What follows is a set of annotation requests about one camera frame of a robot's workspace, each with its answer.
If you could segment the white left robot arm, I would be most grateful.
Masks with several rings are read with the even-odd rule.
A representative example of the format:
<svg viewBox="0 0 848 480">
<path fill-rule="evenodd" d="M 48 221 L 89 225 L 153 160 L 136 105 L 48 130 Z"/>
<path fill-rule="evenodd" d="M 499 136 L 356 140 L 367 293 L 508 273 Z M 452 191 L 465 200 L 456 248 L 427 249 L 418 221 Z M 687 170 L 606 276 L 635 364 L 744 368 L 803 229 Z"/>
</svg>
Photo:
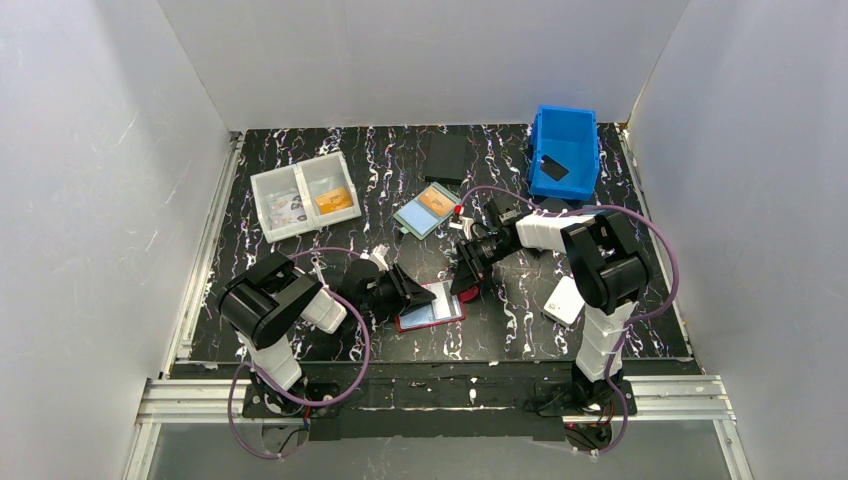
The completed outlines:
<svg viewBox="0 0 848 480">
<path fill-rule="evenodd" d="M 217 310 L 247 347 L 257 376 L 283 392 L 302 377 L 289 341 L 296 322 L 333 334 L 356 311 L 400 316 L 436 299 L 381 253 L 353 260 L 336 288 L 299 271 L 292 258 L 273 253 L 226 284 Z"/>
</svg>

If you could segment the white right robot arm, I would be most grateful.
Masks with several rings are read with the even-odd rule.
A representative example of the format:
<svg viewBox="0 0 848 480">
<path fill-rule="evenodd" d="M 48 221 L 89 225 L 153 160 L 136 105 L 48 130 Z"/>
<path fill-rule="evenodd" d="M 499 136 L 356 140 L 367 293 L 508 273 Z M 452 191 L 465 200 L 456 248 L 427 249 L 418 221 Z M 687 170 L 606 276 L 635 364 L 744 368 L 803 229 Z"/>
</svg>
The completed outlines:
<svg viewBox="0 0 848 480">
<path fill-rule="evenodd" d="M 615 205 L 510 214 L 494 232 L 455 245 L 451 293 L 472 290 L 487 280 L 495 263 L 522 249 L 565 255 L 585 304 L 573 383 L 586 389 L 616 388 L 627 323 L 653 277 L 651 262 L 636 238 L 635 221 L 653 226 L 643 215 Z"/>
</svg>

